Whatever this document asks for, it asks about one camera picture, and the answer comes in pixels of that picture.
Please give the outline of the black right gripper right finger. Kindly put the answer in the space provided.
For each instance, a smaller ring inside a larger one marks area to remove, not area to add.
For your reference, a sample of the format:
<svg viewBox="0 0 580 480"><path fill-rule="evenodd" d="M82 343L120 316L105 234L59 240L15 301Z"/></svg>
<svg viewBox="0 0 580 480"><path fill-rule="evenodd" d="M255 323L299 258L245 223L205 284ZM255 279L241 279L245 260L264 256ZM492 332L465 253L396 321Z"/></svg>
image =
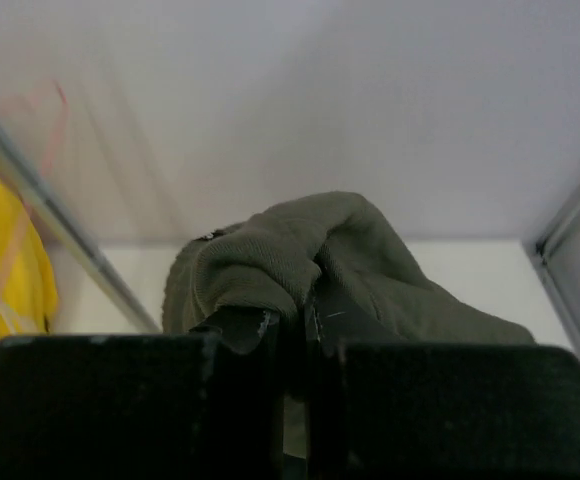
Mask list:
<svg viewBox="0 0 580 480"><path fill-rule="evenodd" d="M311 479L580 479L580 362L406 343L337 289L305 313Z"/></svg>

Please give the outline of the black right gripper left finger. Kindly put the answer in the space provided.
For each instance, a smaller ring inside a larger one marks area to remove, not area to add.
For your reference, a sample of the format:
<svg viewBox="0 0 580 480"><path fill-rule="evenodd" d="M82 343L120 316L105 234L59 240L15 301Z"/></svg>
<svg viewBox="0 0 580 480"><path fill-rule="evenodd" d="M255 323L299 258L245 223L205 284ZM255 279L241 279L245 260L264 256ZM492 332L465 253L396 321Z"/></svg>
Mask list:
<svg viewBox="0 0 580 480"><path fill-rule="evenodd" d="M0 340L0 479L277 479L280 320Z"/></svg>

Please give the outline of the olive green shorts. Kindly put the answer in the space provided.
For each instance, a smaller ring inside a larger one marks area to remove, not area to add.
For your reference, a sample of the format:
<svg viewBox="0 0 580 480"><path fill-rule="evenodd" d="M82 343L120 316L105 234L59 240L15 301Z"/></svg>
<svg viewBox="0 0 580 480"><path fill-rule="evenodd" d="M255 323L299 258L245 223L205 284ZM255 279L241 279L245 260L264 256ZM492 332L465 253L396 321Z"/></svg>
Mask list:
<svg viewBox="0 0 580 480"><path fill-rule="evenodd" d="M276 204L186 244L167 276L162 328L182 334L222 308L251 307L277 313L295 333L322 279L401 341L534 343L527 328L429 279L381 211L344 191Z"/></svg>

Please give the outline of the yellow shorts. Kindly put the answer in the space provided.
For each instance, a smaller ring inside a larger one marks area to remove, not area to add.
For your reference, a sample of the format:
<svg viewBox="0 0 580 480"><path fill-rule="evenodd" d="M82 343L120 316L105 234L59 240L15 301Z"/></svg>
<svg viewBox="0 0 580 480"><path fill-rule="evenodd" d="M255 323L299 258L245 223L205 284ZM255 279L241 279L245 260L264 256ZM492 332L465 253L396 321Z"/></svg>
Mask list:
<svg viewBox="0 0 580 480"><path fill-rule="evenodd" d="M40 235L19 197L0 180L0 339L48 333L58 303Z"/></svg>

